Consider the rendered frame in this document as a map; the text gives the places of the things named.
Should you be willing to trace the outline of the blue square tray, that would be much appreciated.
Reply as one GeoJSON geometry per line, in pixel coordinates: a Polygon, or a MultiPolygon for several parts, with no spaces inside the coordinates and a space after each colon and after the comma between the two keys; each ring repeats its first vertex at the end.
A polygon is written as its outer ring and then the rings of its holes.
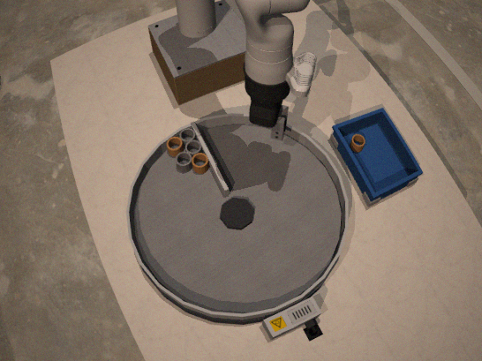
{"type": "Polygon", "coordinates": [[[339,123],[331,141],[354,177],[368,207],[415,184],[418,176],[423,174],[384,108],[339,123]],[[365,138],[365,146],[359,153],[350,148],[354,134],[365,138]]]}

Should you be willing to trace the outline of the bronze bushing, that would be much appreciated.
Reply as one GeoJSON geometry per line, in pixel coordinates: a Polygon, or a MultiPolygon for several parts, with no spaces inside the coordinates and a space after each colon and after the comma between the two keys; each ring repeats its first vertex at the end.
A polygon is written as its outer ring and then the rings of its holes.
{"type": "Polygon", "coordinates": [[[193,157],[192,157],[192,167],[193,167],[193,170],[196,172],[196,173],[199,173],[199,174],[203,174],[203,173],[206,173],[209,169],[209,163],[208,163],[208,158],[205,154],[203,153],[197,153],[195,154],[193,157]],[[197,163],[199,161],[203,161],[205,162],[204,165],[202,166],[197,166],[195,165],[194,163],[197,163]]]}
{"type": "Polygon", "coordinates": [[[352,151],[359,153],[363,150],[364,145],[365,145],[365,138],[362,135],[355,134],[352,137],[351,143],[350,143],[350,148],[351,148],[352,151]],[[355,144],[354,141],[359,142],[361,145],[355,144]]]}
{"type": "Polygon", "coordinates": [[[184,147],[182,140],[179,137],[172,137],[167,141],[167,148],[169,151],[169,154],[171,156],[177,157],[177,154],[180,152],[184,152],[184,147]],[[180,144],[181,143],[181,144],[180,144]],[[179,145],[178,148],[172,149],[171,147],[174,145],[179,145]]]}

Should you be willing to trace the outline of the grey metal ring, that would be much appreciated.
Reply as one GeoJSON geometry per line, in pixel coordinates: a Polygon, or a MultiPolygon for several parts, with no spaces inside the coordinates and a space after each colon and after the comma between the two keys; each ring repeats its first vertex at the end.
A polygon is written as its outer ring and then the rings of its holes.
{"type": "Polygon", "coordinates": [[[201,144],[197,140],[190,140],[185,145],[185,151],[188,152],[192,157],[197,153],[202,153],[201,144]],[[200,148],[197,152],[189,152],[192,148],[200,148]],[[187,150],[188,149],[188,150],[187,150]]]}
{"type": "Polygon", "coordinates": [[[190,140],[195,140],[196,139],[196,135],[195,135],[195,131],[191,128],[185,128],[183,129],[180,134],[180,139],[182,140],[182,143],[183,143],[183,147],[185,147],[186,143],[190,140]],[[189,139],[189,140],[185,140],[184,138],[185,137],[188,137],[188,136],[191,136],[192,138],[189,139]]]}
{"type": "Polygon", "coordinates": [[[188,172],[192,169],[192,156],[188,152],[181,152],[176,157],[177,168],[181,172],[188,172]],[[180,164],[182,160],[188,160],[186,164],[180,164]]]}

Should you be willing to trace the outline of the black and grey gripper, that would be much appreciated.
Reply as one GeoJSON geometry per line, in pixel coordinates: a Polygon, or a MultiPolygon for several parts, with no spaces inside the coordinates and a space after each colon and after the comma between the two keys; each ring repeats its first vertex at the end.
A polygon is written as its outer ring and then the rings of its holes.
{"type": "Polygon", "coordinates": [[[252,124],[272,128],[271,139],[282,141],[289,106],[282,105],[290,91],[305,98],[313,81],[316,56],[305,52],[293,54],[278,63],[265,63],[245,51],[245,91],[251,97],[249,120],[252,124]]]}

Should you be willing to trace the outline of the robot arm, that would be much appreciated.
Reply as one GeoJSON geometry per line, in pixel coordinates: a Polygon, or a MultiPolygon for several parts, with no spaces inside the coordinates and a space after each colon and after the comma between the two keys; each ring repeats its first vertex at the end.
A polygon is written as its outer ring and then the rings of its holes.
{"type": "MultiPolygon", "coordinates": [[[[304,10],[310,0],[235,2],[245,22],[248,53],[265,63],[278,63],[287,59],[293,49],[294,26],[283,14],[304,10]]],[[[215,30],[215,0],[176,0],[176,7],[182,35],[200,38],[215,30]]]]}

